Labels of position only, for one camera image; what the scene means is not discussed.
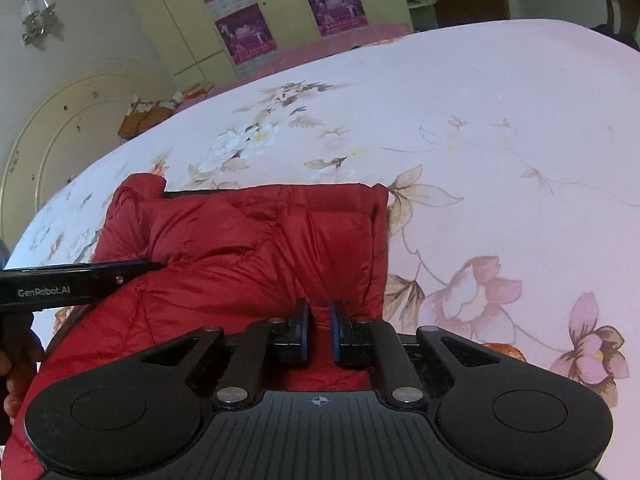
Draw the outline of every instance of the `bed sheet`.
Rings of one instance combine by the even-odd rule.
[[[385,318],[437,324],[612,406],[600,471],[640,466],[640,57],[563,22],[414,34],[206,100],[92,165],[10,266],[85,262],[117,185],[389,188]],[[38,315],[50,338],[51,312]]]

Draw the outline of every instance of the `pink bed sheet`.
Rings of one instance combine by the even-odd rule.
[[[404,23],[380,23],[378,25],[358,28],[342,34],[336,34],[335,36],[322,38],[322,40],[289,50],[281,56],[278,56],[276,59],[266,63],[260,70],[258,70],[258,72],[251,76],[243,77],[233,83],[229,83],[228,85],[214,87],[206,94],[199,95],[193,99],[184,100],[178,106],[176,112],[186,110],[205,99],[222,94],[233,88],[246,85],[252,81],[262,79],[263,77],[283,72],[289,68],[294,68],[318,59],[340,54],[341,52],[346,52],[352,48],[365,46],[375,43],[376,41],[400,38],[402,36],[406,36],[410,32],[410,28]]]

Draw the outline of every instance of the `headboard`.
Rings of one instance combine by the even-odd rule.
[[[0,187],[0,237],[12,250],[34,215],[70,179],[120,145],[134,94],[170,98],[152,76],[102,73],[53,94],[16,140]]]

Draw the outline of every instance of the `circular black cover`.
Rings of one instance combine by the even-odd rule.
[[[37,396],[27,437],[45,467],[77,476],[124,476],[152,469],[190,444],[200,404],[186,386],[75,388],[67,381]]]
[[[471,368],[464,380],[456,379],[438,409],[437,426],[458,453],[495,473],[524,478],[560,477],[594,465],[613,428],[599,396],[535,367],[524,373],[490,368]]]

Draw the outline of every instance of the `red puffer jacket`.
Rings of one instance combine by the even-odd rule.
[[[4,478],[43,473],[24,433],[24,413],[50,384],[201,326],[233,333],[257,319],[288,316],[296,298],[310,303],[310,365],[289,374],[288,389],[369,386],[366,372],[333,364],[328,305],[341,298],[351,316],[382,316],[385,187],[262,186],[168,200],[164,186],[151,174],[123,182],[95,260],[146,258],[166,267],[76,314],[27,394],[5,450]]]

